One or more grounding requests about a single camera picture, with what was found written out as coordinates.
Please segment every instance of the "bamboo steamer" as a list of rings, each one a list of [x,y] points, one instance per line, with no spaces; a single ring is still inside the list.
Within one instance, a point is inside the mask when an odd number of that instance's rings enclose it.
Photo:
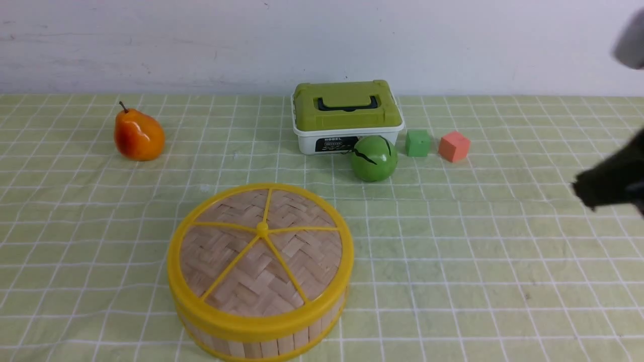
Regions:
[[[197,345],[224,361],[286,361],[336,324],[353,260],[351,234],[330,204],[299,187],[253,184],[193,210],[167,268]]]

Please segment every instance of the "white wall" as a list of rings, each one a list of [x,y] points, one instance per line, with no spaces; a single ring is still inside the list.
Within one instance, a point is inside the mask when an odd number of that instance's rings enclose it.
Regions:
[[[641,0],[4,0],[0,91],[644,95],[611,48]]]

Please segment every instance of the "label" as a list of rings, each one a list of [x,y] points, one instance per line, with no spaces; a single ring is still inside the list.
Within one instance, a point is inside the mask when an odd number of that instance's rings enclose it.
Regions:
[[[353,149],[355,143],[362,137],[347,136],[347,137],[328,137],[318,138],[316,141],[316,152],[331,152],[331,151],[349,151]]]

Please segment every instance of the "toy block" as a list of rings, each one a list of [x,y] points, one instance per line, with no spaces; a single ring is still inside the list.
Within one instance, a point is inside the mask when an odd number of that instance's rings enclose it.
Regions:
[[[458,162],[468,155],[470,143],[460,132],[450,132],[440,139],[439,154],[447,161]]]
[[[424,129],[408,129],[404,148],[409,157],[427,157],[430,152],[430,135]]]

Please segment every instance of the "orange cube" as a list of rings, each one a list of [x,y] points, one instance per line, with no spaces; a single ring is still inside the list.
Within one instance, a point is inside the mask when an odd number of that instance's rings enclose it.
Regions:
[[[439,154],[447,161],[458,162],[468,155],[469,144],[469,139],[460,132],[450,132],[440,139]]]

